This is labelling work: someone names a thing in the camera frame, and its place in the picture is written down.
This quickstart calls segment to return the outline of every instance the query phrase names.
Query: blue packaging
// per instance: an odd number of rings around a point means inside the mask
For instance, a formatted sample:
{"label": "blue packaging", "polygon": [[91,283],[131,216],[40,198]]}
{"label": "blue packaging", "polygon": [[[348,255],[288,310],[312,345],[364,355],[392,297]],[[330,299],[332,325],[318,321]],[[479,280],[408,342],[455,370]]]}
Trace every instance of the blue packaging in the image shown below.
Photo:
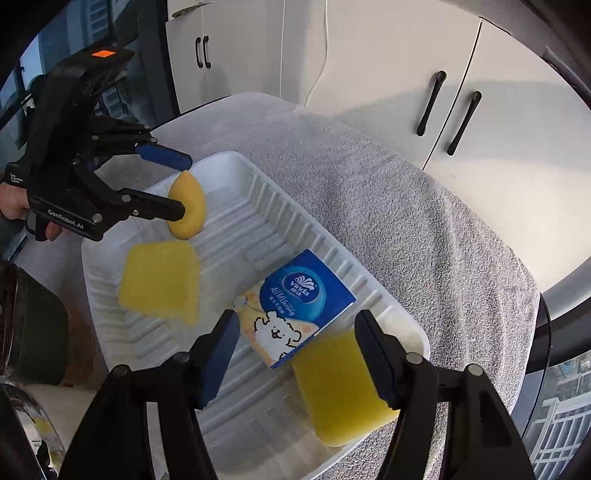
{"label": "blue packaging", "polygon": [[265,363],[275,368],[355,300],[307,249],[244,292],[232,307],[240,317],[242,333]]}

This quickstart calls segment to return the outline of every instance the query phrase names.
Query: potato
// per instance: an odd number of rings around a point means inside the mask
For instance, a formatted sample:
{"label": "potato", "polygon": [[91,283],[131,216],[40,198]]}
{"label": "potato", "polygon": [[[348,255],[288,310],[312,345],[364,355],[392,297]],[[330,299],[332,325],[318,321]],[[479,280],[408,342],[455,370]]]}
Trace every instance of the potato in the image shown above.
{"label": "potato", "polygon": [[199,233],[205,223],[207,205],[201,185],[187,170],[182,172],[168,192],[168,198],[178,200],[185,207],[183,218],[168,222],[168,228],[176,238],[188,240]]}

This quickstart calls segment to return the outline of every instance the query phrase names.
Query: metal screw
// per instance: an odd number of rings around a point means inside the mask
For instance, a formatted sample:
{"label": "metal screw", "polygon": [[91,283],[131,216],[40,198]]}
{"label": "metal screw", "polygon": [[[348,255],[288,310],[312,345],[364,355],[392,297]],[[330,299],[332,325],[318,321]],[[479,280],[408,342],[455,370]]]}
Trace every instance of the metal screw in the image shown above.
{"label": "metal screw", "polygon": [[178,364],[186,364],[189,361],[188,352],[177,352],[173,355],[173,360]]}
{"label": "metal screw", "polygon": [[127,365],[117,365],[111,373],[116,377],[124,377],[129,372],[131,372],[131,369]]}
{"label": "metal screw", "polygon": [[406,360],[409,364],[418,365],[423,361],[423,357],[415,352],[407,353]]}
{"label": "metal screw", "polygon": [[468,365],[468,371],[475,377],[479,377],[484,373],[484,370],[480,365],[470,364]]}

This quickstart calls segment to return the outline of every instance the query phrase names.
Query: cabinet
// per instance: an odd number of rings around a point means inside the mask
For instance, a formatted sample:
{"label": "cabinet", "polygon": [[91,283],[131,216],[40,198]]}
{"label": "cabinet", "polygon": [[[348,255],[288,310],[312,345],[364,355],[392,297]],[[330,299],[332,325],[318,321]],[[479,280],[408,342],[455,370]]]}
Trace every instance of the cabinet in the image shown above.
{"label": "cabinet", "polygon": [[210,100],[241,92],[279,97],[283,0],[217,0],[201,9]]}
{"label": "cabinet", "polygon": [[166,22],[166,36],[178,107],[184,113],[209,101],[202,55],[203,8]]}
{"label": "cabinet", "polygon": [[169,20],[181,113],[241,92],[279,97],[282,21],[283,1],[277,0],[216,0]]}
{"label": "cabinet", "polygon": [[[326,62],[307,106],[422,168],[452,108],[480,19],[434,0],[328,0],[326,18]],[[447,77],[419,137],[439,71]]]}
{"label": "cabinet", "polygon": [[[475,91],[482,99],[446,152]],[[591,111],[541,58],[483,21],[425,172],[509,245],[541,291],[591,255]]]}

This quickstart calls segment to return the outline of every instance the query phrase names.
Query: yellow sponge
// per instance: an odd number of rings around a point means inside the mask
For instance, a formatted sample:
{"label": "yellow sponge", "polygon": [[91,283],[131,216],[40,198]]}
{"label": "yellow sponge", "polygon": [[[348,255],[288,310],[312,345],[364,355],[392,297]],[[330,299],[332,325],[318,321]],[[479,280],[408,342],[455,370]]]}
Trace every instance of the yellow sponge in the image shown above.
{"label": "yellow sponge", "polygon": [[119,287],[119,304],[160,318],[197,320],[199,259],[187,242],[139,244],[130,251]]}
{"label": "yellow sponge", "polygon": [[328,446],[364,437],[398,417],[378,397],[355,332],[319,337],[291,361],[316,436]]}

